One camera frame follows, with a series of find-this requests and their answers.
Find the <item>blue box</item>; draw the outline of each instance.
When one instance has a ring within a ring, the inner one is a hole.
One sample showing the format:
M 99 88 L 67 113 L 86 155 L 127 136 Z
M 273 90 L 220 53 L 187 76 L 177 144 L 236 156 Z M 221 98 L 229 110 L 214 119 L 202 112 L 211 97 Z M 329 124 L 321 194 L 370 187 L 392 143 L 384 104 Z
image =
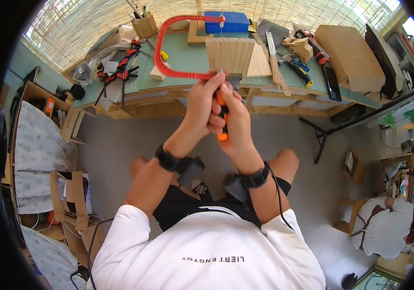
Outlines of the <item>blue box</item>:
M 205 11 L 205 16 L 219 17 L 221 11 Z M 222 32 L 247 32 L 250 23 L 247 16 L 240 12 L 223 12 L 226 22 Z M 220 23 L 206 21 L 206 33 L 220 33 Z

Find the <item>smartphone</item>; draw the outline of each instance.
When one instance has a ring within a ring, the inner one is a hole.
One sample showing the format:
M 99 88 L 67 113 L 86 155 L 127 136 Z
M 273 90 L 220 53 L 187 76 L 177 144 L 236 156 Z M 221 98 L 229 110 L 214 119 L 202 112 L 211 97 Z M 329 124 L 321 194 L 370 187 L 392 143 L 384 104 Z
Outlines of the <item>smartphone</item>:
M 328 92 L 329 98 L 337 102 L 342 101 L 341 91 L 339 90 L 336 73 L 329 66 L 322 65 L 321 69 L 323 70 L 323 76 L 326 82 L 326 91 Z

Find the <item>white t-shirt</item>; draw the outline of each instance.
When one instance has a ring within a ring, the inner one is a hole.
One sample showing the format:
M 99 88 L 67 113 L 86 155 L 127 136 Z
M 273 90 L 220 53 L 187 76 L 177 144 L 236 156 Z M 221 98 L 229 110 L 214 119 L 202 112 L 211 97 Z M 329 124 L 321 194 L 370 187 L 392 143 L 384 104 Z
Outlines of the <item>white t-shirt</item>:
M 366 222 L 375 206 L 386 208 L 385 199 L 386 197 L 369 199 L 361 207 L 358 214 Z M 413 204 L 398 198 L 394 201 L 392 210 L 384 210 L 371 218 L 363 241 L 363 251 L 368 256 L 376 253 L 384 259 L 394 259 L 405 246 L 403 239 L 410 232 L 413 221 Z M 361 230 L 363 226 L 363 221 L 357 217 L 352 234 Z M 357 249 L 360 247 L 362 236 L 363 233 L 360 233 L 352 237 L 352 244 Z
M 149 241 L 146 214 L 121 206 L 93 264 L 96 289 L 324 289 L 294 212 L 283 215 L 296 231 L 281 216 L 260 230 L 227 213 L 198 212 Z

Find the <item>yellow handle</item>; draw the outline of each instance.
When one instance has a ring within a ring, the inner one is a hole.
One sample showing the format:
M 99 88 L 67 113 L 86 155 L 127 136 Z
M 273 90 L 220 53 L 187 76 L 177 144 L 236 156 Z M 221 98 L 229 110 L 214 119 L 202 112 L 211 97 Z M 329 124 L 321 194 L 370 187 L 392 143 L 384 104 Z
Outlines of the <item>yellow handle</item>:
M 163 51 L 160 52 L 160 56 L 162 56 L 163 60 L 168 60 L 169 59 L 169 56 L 166 53 L 164 53 Z

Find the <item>sneaker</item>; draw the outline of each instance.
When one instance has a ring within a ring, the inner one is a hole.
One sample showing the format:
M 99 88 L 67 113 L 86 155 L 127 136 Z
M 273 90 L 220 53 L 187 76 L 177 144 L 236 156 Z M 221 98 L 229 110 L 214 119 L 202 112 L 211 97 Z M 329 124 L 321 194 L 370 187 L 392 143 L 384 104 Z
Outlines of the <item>sneaker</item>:
M 200 178 L 193 178 L 191 180 L 191 190 L 200 196 L 202 201 L 213 201 L 207 184 Z

